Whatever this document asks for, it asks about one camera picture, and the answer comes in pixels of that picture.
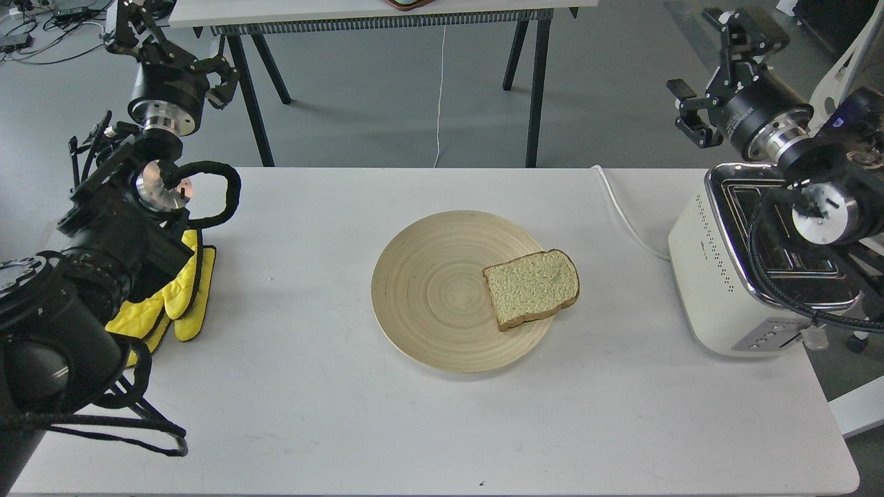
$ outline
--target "bamboo plate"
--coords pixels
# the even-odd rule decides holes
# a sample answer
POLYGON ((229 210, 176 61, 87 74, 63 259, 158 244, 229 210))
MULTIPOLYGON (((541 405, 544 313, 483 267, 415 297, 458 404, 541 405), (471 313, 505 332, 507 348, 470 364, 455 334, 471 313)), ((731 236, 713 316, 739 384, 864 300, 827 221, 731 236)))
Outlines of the bamboo plate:
POLYGON ((428 366, 462 373, 506 366, 540 342, 552 318, 499 332, 482 269, 540 250, 528 232, 486 212, 423 218, 377 260, 377 322, 396 348, 428 366))

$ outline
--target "gray floor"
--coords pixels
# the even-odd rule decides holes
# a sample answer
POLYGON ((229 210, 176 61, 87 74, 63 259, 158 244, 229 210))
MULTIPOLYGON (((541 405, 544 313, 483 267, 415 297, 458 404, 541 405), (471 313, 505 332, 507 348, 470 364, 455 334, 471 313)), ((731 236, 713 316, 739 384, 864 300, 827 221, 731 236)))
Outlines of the gray floor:
MULTIPOLYGON (((773 0, 649 2, 602 0, 578 19, 557 11, 552 23, 539 167, 697 167, 738 160, 730 148, 698 150, 673 127, 674 99, 665 82, 702 87, 716 66, 717 34, 698 17, 706 6, 773 0)), ((809 96, 834 62, 793 19, 775 18, 792 43, 774 56, 776 72, 809 96)), ((0 29, 15 25, 7 20, 0 29)), ((514 26, 449 27, 445 32, 438 167, 522 167, 530 100, 533 29, 512 92, 500 89, 514 26)), ((54 60, 96 45, 99 27, 84 26, 33 60, 54 60)), ((198 56, 208 33, 167 35, 198 56)), ((34 32, 37 46, 56 35, 34 32)), ((277 165, 432 167, 443 29, 269 36, 295 103, 279 103, 256 56, 246 49, 277 165)), ((98 50, 59 65, 0 64, 0 259, 46 246, 51 222, 68 208, 67 140, 85 136, 111 109, 126 117, 133 60, 98 50)), ((224 111, 207 105, 202 130, 185 140, 182 164, 218 160, 237 167, 260 160, 240 97, 224 111)), ((884 374, 884 344, 860 356, 839 340, 812 354, 829 398, 884 374)), ((796 436, 801 436, 800 427, 796 436)), ((862 486, 881 495, 881 429, 850 440, 862 486)))

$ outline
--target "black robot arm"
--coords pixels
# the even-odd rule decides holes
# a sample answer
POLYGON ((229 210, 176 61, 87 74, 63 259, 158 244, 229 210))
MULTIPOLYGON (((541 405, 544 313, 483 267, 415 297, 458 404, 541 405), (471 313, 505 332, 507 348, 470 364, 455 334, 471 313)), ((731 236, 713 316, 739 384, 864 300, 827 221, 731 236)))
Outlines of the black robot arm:
POLYGON ((808 129, 813 108, 766 64, 789 44, 770 16, 750 7, 707 9, 704 17, 720 33, 719 68, 702 96, 683 80, 670 80, 667 87, 679 109, 675 126, 698 147, 727 139, 743 160, 773 164, 782 179, 785 191, 768 190, 751 220, 748 245, 756 281, 775 302, 814 323, 884 332, 884 256, 860 242, 884 231, 884 96, 857 89, 814 134, 808 129), (782 216, 790 210, 790 217, 782 216), (762 225, 780 246, 840 268, 862 291, 869 320, 820 312, 781 291, 761 261, 762 225))
POLYGON ((239 75, 224 59, 223 44, 215 56, 197 60, 163 36, 151 11, 151 0, 120 2, 116 29, 106 38, 108 51, 138 62, 128 106, 134 122, 112 124, 107 112, 82 144, 76 138, 68 144, 73 207, 58 223, 68 245, 0 263, 0 495, 9 492, 46 431, 187 453, 184 429, 143 398, 147 348, 104 327, 124 300, 139 302, 175 278, 192 255, 180 241, 186 229, 217 226, 236 211, 240 177, 230 165, 175 161, 180 137, 199 129, 204 102, 227 105, 239 75), (220 78, 214 87, 207 77, 212 73, 220 78), (190 218, 189 178, 197 173, 227 181, 226 206, 216 216, 190 218), (122 374, 130 350, 138 358, 132 382, 122 374), (76 414, 89 403, 129 408, 139 418, 76 414), (158 430, 176 447, 72 425, 158 430))

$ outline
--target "desk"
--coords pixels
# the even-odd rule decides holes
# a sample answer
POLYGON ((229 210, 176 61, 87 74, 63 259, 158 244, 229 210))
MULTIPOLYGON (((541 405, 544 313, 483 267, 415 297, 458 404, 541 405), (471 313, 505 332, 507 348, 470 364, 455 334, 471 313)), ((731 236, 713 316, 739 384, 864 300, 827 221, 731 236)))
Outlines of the desk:
POLYGON ((516 30, 503 81, 503 89, 509 91, 513 87, 528 24, 536 20, 537 46, 525 156, 525 167, 535 167, 553 8, 572 7, 576 15, 577 7, 595 5, 598 0, 437 0, 413 11, 401 12, 383 0, 262 0, 248 3, 248 8, 240 0, 179 0, 169 23, 172 27, 209 26, 212 34, 227 37, 233 64, 240 69, 240 86, 262 164, 271 166, 274 159, 240 36, 251 35, 280 100, 289 104, 292 98, 263 39, 265 34, 514 21, 516 30))
MULTIPOLYGON (((209 315, 166 339, 148 399, 190 455, 49 433, 13 488, 124 494, 840 494, 857 487, 800 347, 714 356, 671 266, 624 228, 595 171, 242 168, 209 315), (580 300, 502 371, 453 375, 384 336, 370 282, 419 218, 484 210, 580 272, 580 300)), ((610 170, 656 249, 701 170, 610 170)), ((194 179, 195 215, 222 186, 194 179)))

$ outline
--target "slice of bread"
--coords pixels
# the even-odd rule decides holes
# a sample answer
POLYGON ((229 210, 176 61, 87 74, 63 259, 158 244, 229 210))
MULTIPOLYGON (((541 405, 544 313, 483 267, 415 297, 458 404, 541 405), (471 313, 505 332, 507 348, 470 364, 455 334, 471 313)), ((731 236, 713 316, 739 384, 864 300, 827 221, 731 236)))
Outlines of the slice of bread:
POLYGON ((482 270, 498 330, 544 319, 577 302, 577 269, 558 249, 536 252, 482 270))

